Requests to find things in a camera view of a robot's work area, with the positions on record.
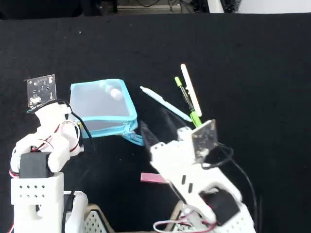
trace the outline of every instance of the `metal plate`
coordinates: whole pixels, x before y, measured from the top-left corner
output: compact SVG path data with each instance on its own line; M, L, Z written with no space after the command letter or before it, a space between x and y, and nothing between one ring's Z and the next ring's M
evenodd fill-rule
M84 221L84 230L86 233L108 233L97 211L90 211Z
M217 147L216 120L209 120L196 128L192 133L192 143L196 162L200 163Z
M27 80L28 107L56 99L55 75Z

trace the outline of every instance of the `black cable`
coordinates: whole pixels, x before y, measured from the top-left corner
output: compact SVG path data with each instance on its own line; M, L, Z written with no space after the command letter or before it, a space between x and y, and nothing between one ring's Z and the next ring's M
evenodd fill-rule
M89 139L90 139L90 142L91 142L91 144L92 144L92 147L93 147L94 151L96 151L96 147L95 147L95 144L94 144L93 137L92 137L91 133L90 133L89 130L87 129L87 127L86 127L85 123L83 122L83 120L82 120L77 114L75 114L75 113L73 112L73 110L72 110L72 108L71 108L71 106L70 106L70 104L68 103L67 100L64 100L64 99L51 100L51 101L45 102L45 103L43 103L43 104L37 105L37 106L35 106L35 107L33 107L33 108L27 110L26 113L27 113L27 114L34 114L36 111L40 110L41 108L43 108L43 107L45 107L45 106L47 106L47 105L53 104L53 103L64 103L64 104L67 105L67 107L70 108L71 114L72 114L74 117L76 117L76 118L80 121L80 123L82 124L84 130L86 131L86 133L87 133L87 135L88 135L88 137L89 137Z
M77 189L77 186L82 182L82 180L86 177L86 175L90 172L90 168L87 169L84 174L80 177L80 180L76 183L76 186L72 189L72 191L70 192L69 198L67 199L65 206L64 206L64 211L63 211L63 217L62 217L62 233L65 233L65 223L66 223L66 214L67 214L67 210L69 209L69 205L70 205L70 200L72 200L73 198L73 194L75 192L75 190Z
M203 163L201 164L202 169L204 170L208 170L208 169L212 169L215 167L220 167L222 165L224 165L225 163L231 161L233 163L233 165L235 167L238 168L238 170L240 170L240 172L243 174L243 176L246 178L249 187L251 189L252 192L252 199L253 199L253 206L254 206L254 213L253 213L253 218L254 218L254 229L256 232L258 232L258 206L257 206L257 197L256 197L256 193L255 193L255 189L254 186L251 182L251 180L249 179L248 175L246 174L246 172L237 164L237 162L235 162L233 160L233 154L234 154L234 150L232 148L228 148L226 147L224 144L222 143L218 143L220 150L226 155L226 158L223 159L222 161L215 163L215 164L211 164L210 166L204 167Z
M218 146L220 147L220 149L222 150L222 152L226 155L226 158L223 159L222 161L218 162L218 163L215 163L215 164L211 164L209 166L203 166L203 163L201 164L201 167L202 169L204 170L209 170L209 169L212 169L212 168L215 168L215 167L220 167L224 164L226 164L227 162L231 161L232 160L232 157L233 157L233 154L234 154L234 150L232 148L229 148L229 147L226 147L224 144L222 143L218 143Z
M249 179L248 175L246 174L246 172L237 164L237 162L235 162L233 160L233 158L230 158L230 161L233 163L233 165L235 167L238 168L238 170L240 170L240 172L243 174L243 176L246 178L249 187L251 189L252 192L252 198L253 198L253 205L254 205L254 213L253 213L253 218L254 218L254 229L256 232L258 232L258 206L257 206L257 197L256 197L256 193L255 193L255 189L253 186L253 183L251 182L251 180Z
M177 2L177 0L175 0L172 4L170 4L170 1L171 1L171 0L167 0L167 3L168 3L168 5L169 5L169 7L170 7L170 11L173 11L173 6L174 6L174 4Z
M155 0L155 2L154 2L154 3L151 3L150 5L144 5L144 4L140 3L140 1L135 0L135 2L137 2L139 5L141 5L141 6L143 6L143 7L151 7L151 6L153 6L153 5L156 5L159 1L160 1L160 0Z

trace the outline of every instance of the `white cable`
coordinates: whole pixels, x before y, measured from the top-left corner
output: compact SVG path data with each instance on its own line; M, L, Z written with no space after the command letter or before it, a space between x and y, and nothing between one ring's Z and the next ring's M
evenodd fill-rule
M165 221L158 221L158 222L155 222L154 225L153 225L153 228L156 232L158 233L181 233L180 231L162 231L162 230L159 230L157 228L157 226L159 225L164 225L164 224L180 224L180 223L188 223L190 224L189 222L185 222L183 219L181 220L165 220ZM202 230L194 230L194 231L183 231L184 233L207 233L207 232L210 232L211 230L213 230L214 226L213 225L210 225L207 229L202 229Z
M80 139L80 127L79 127L75 122L73 122L73 121L71 121L71 120L64 120L64 121L62 122L61 125L63 125L64 123L70 123L70 124L74 125L74 127L76 127L77 130L78 130L77 141L76 141L75 144L73 144L73 146L75 147L75 146L79 143L79 139Z

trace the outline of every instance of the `perforated plate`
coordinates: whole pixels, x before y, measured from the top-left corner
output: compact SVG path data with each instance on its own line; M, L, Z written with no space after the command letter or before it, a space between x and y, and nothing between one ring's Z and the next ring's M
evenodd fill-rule
M97 211L90 211L84 221L84 229L86 233L107 233L107 230L102 222Z
M253 226L253 220L244 204L240 206L240 211L232 219L230 219L225 225L216 227L212 232L256 233Z

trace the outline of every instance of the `white pen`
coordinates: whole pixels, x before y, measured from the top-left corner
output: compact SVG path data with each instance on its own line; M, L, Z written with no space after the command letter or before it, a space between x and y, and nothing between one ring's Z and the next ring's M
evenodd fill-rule
M143 87L143 86L140 86L140 88L144 93L146 93L148 96L150 96L151 98L153 98L154 100L156 100L157 102L162 104L163 106L167 107L169 110L171 110L176 115L180 116L181 118L183 118L186 121L192 122L191 118L187 114L183 113L178 108L176 108L175 106L173 106L170 103L168 103L167 101L165 101L163 99L163 97L160 96L159 94L157 94L156 92L150 90L149 88Z

